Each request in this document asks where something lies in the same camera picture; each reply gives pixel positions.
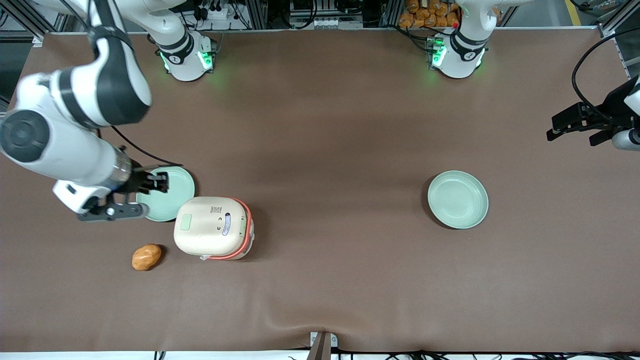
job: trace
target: bread roll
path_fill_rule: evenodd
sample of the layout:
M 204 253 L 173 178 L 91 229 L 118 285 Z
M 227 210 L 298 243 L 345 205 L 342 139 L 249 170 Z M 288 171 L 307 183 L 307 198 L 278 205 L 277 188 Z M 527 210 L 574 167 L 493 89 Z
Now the bread roll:
M 436 16 L 436 26 L 447 26 L 447 18 L 444 16 Z
M 458 21 L 458 16 L 456 15 L 456 13 L 448 13 L 447 14 L 447 26 L 449 27 L 453 27 L 454 24 L 459 23 Z
M 406 9 L 410 12 L 410 13 L 415 13 L 416 11 L 420 10 L 420 2 L 418 0 L 406 0 Z
M 447 15 L 447 10 L 449 6 L 446 3 L 441 3 L 440 8 L 436 10 L 436 16 L 445 16 Z
M 417 12 L 415 12 L 415 19 L 416 20 L 424 20 L 427 19 L 429 17 L 429 15 L 431 15 L 429 13 L 428 9 L 420 9 Z
M 436 13 L 440 9 L 442 5 L 440 4 L 440 0 L 429 0 L 429 12 Z
M 413 14 L 411 13 L 403 13 L 400 15 L 400 21 L 398 21 L 398 26 L 401 28 L 410 28 L 413 25 Z
M 436 24 L 436 15 L 431 14 L 427 19 L 424 20 L 425 26 L 435 26 L 435 24 Z

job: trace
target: orange packaged food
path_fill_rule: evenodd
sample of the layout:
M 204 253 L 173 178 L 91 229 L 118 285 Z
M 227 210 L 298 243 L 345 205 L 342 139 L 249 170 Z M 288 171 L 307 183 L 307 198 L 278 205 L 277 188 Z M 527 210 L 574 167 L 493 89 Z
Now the orange packaged food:
M 400 21 L 398 21 L 398 26 L 401 28 L 410 28 L 413 26 L 413 14 L 411 13 L 403 13 L 400 15 Z

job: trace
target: green plate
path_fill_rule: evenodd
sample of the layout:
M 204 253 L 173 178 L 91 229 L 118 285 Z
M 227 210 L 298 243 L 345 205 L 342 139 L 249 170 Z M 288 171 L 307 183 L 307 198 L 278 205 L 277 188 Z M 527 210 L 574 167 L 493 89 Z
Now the green plate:
M 489 211 L 484 186 L 466 172 L 443 172 L 429 185 L 429 207 L 443 224 L 469 229 L 480 224 Z
M 159 167 L 150 171 L 157 175 L 167 172 L 169 190 L 166 193 L 151 191 L 149 194 L 137 193 L 136 201 L 149 207 L 147 219 L 153 221 L 169 221 L 178 216 L 178 210 L 196 192 L 196 186 L 187 170 L 181 167 Z

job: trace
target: brown tabletop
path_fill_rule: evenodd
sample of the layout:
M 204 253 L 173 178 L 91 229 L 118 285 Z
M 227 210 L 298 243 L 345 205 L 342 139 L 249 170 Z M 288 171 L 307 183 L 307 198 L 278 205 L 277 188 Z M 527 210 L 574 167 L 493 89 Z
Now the brown tabletop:
M 154 105 L 121 130 L 200 195 L 247 202 L 255 245 L 201 261 L 172 223 L 81 223 L 54 180 L 1 156 L 0 350 L 298 348 L 319 329 L 355 351 L 639 350 L 640 155 L 545 138 L 598 39 L 496 31 L 453 80 L 395 31 L 229 34 L 215 74 L 180 83 L 133 36 Z M 91 59 L 85 37 L 48 35 L 24 73 Z M 595 103 L 625 80 L 613 44 L 579 74 Z M 426 206 L 452 169 L 490 197 L 470 230 Z M 168 254 L 136 272 L 149 242 Z

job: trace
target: wire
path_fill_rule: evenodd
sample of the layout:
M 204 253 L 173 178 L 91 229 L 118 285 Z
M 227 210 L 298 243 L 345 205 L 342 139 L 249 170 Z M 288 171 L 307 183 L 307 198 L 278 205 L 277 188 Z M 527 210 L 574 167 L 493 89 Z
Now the wire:
M 113 131 L 115 131 L 118 135 L 120 135 L 120 137 L 126 141 L 129 145 L 133 146 L 134 149 L 136 149 L 137 151 L 142 152 L 144 155 L 147 155 L 149 158 L 155 159 L 157 161 L 163 162 L 167 165 L 172 165 L 174 167 L 181 167 L 182 164 L 178 164 L 178 163 L 174 163 L 172 161 L 168 161 L 162 158 L 158 158 L 156 155 L 151 154 L 150 152 L 145 151 L 144 149 L 142 149 L 141 147 L 137 146 L 135 143 L 133 143 L 131 140 L 129 140 L 126 136 L 124 136 L 123 133 L 120 132 L 120 130 L 118 130 L 117 127 L 115 126 L 111 126 L 111 128 L 113 129 Z
M 60 2 L 62 3 L 62 5 L 65 6 L 65 8 L 69 9 L 69 11 L 74 14 L 74 16 L 78 19 L 78 21 L 82 24 L 82 26 L 84 26 L 85 30 L 89 30 L 89 25 L 87 24 L 86 21 L 84 21 L 84 19 L 80 16 L 80 14 L 78 14 L 78 12 L 76 11 L 76 9 L 74 9 L 73 7 L 71 7 L 71 5 L 69 5 L 69 3 L 67 2 L 67 0 L 60 0 Z
M 583 11 L 590 11 L 590 10 L 593 10 L 593 8 L 592 8 L 592 7 L 590 7 L 590 6 L 589 6 L 589 4 L 588 4 L 587 2 L 584 2 L 584 3 L 582 3 L 582 4 L 578 4 L 578 3 L 576 3 L 576 2 L 575 2 L 575 0 L 569 0 L 569 2 L 570 2 L 571 4 L 573 4 L 576 8 L 578 8 L 578 10 L 580 10 L 580 11 L 582 11 L 582 12 L 583 12 Z
M 0 9 L 0 20 L 2 20 L 2 24 L 0 24 L 0 28 L 4 26 L 6 21 L 9 19 L 9 13 L 4 12 L 4 10 Z
M 342 13 L 345 13 L 347 15 L 354 15 L 362 12 L 362 10 L 364 9 L 364 1 L 362 1 L 362 4 L 357 8 L 343 8 L 340 5 L 340 0 L 333 0 L 333 6 Z
M 620 35 L 624 35 L 626 33 L 630 33 L 631 31 L 636 31 L 636 30 L 640 30 L 640 26 L 638 26 L 636 28 L 628 29 L 628 30 L 625 30 L 625 31 L 621 31 L 619 33 L 612 34 L 612 35 L 609 35 L 608 37 L 604 37 L 604 38 L 600 39 L 600 41 L 598 41 L 595 45 L 591 46 L 589 48 L 589 50 L 587 50 L 587 52 L 584 53 L 584 55 L 582 55 L 580 60 L 578 60 L 578 63 L 575 65 L 575 68 L 573 69 L 573 73 L 571 74 L 571 85 L 573 86 L 573 91 L 575 91 L 576 95 L 578 95 L 580 100 L 582 100 L 582 102 L 589 109 L 591 109 L 591 111 L 593 111 L 594 113 L 598 114 L 599 116 L 601 116 L 601 117 L 603 117 L 605 119 L 612 120 L 612 118 L 610 116 L 604 115 L 600 110 L 598 110 L 598 108 L 595 105 L 593 105 L 591 103 L 591 101 L 587 100 L 587 98 L 582 94 L 582 92 L 578 88 L 578 84 L 575 81 L 575 76 L 578 73 L 578 69 L 580 69 L 580 66 L 582 65 L 584 60 L 587 58 L 587 56 L 589 56 L 589 54 L 591 54 L 595 49 L 597 49 L 598 46 L 606 43 L 607 41 L 609 41 L 609 40 L 611 40 L 611 39 L 613 39 L 615 37 L 618 37 Z
M 220 35 L 220 41 L 218 42 L 218 45 L 216 45 L 216 52 L 215 52 L 216 55 L 220 52 L 220 49 L 222 49 L 222 41 L 224 39 L 225 39 L 225 32 L 222 31 L 222 35 Z
M 427 49 L 426 47 L 420 45 L 418 43 L 418 40 L 414 39 L 413 36 L 409 36 L 409 39 L 411 39 L 411 42 L 413 42 L 413 44 L 420 50 L 424 51 L 425 53 L 431 53 L 432 51 Z
M 239 10 L 236 0 L 230 0 L 229 4 L 231 5 L 231 7 L 233 7 L 234 11 L 238 15 L 238 18 L 240 19 L 240 22 L 242 22 L 242 25 L 244 25 L 247 30 L 251 29 L 251 26 L 249 26 L 249 22 L 244 18 L 244 15 Z
M 182 10 L 180 11 L 180 16 L 182 16 L 182 21 L 184 21 L 184 25 L 189 28 L 190 26 L 193 27 L 193 29 L 196 29 L 196 26 L 191 22 L 191 21 L 187 21 L 187 19 L 184 17 L 184 13 L 182 12 Z
M 398 30 L 401 34 L 403 34 L 406 37 L 413 37 L 416 40 L 427 40 L 426 37 L 419 37 L 417 35 L 410 34 L 409 31 L 405 31 L 403 28 L 399 27 L 398 25 L 389 24 L 389 25 L 384 25 L 383 28 L 394 28 L 394 29 Z M 431 31 L 434 31 L 435 33 L 438 33 L 438 34 L 442 34 L 442 35 L 448 36 L 448 37 L 454 34 L 454 33 L 448 34 L 448 33 L 445 33 L 443 31 L 440 31 L 438 29 L 430 28 L 428 26 L 423 27 L 423 28 L 431 30 Z
M 284 17 L 284 11 L 283 10 L 285 10 L 287 8 L 286 7 L 287 3 L 289 3 L 289 0 L 282 0 L 282 4 L 281 4 L 282 8 L 280 9 L 280 19 L 285 24 L 285 26 L 287 26 L 289 29 L 302 30 L 302 29 L 306 28 L 307 26 L 311 25 L 311 23 L 316 18 L 316 15 L 318 14 L 318 4 L 316 3 L 316 0 L 311 0 L 311 11 L 309 12 L 309 19 L 307 20 L 307 22 L 304 25 L 302 25 L 302 26 L 300 26 L 298 28 L 295 25 L 292 25 Z

